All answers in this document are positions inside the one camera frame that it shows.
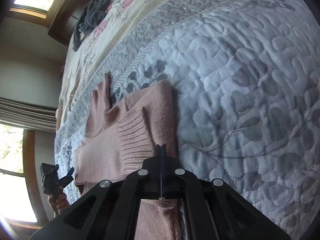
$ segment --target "folded sweater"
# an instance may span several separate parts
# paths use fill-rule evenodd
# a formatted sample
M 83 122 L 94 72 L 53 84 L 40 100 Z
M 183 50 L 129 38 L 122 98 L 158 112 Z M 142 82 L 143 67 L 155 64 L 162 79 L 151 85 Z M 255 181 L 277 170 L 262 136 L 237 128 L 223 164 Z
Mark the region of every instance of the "folded sweater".
M 74 153 L 75 183 L 84 185 L 83 194 L 103 179 L 119 181 L 141 169 L 143 160 L 155 155 L 156 144 L 165 143 L 168 155 L 176 155 L 171 93 L 170 83 L 161 81 L 127 95 L 102 115 L 108 107 L 99 98 L 104 93 L 96 93 L 87 143 Z M 135 239 L 180 239 L 177 201 L 142 200 Z

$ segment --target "quilted bedspread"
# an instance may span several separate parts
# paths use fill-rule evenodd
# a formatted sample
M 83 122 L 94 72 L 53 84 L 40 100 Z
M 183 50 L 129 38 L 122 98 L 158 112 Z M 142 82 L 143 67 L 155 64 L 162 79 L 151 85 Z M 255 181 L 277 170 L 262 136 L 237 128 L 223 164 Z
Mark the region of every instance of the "quilted bedspread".
M 169 0 L 106 57 L 56 139 L 65 174 L 104 73 L 114 102 L 170 80 L 183 167 L 221 178 L 293 239 L 320 209 L 320 27 L 303 0 Z M 71 202 L 78 196 L 68 187 Z

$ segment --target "hand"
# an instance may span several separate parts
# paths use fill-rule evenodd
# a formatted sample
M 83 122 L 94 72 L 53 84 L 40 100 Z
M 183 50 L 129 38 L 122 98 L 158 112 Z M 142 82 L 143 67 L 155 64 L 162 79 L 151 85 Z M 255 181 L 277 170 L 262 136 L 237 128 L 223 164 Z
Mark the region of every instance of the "hand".
M 60 195 L 57 200 L 54 199 L 53 195 L 48 196 L 48 203 L 54 211 L 54 217 L 70 206 L 66 194 L 63 193 L 62 187 L 59 187 L 59 193 Z

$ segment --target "ribbed cuff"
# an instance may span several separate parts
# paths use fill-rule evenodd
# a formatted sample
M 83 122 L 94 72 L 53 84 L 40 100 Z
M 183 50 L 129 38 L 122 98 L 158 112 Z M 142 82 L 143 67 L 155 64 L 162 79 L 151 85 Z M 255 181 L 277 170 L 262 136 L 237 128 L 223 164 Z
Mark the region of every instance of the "ribbed cuff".
M 143 161 L 155 155 L 154 143 L 146 126 L 143 111 L 143 108 L 129 111 L 118 123 L 122 144 L 121 172 L 126 175 L 141 169 Z

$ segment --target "bed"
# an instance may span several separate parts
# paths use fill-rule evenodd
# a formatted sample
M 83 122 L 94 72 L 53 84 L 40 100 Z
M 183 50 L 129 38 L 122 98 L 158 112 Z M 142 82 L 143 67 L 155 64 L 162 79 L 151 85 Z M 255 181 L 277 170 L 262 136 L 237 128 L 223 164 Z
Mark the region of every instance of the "bed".
M 112 0 L 80 49 L 68 48 L 60 175 L 105 73 L 113 103 L 167 79 L 182 166 L 223 179 L 300 239 L 320 209 L 319 63 L 320 27 L 303 0 Z M 79 198 L 71 184 L 66 194 Z

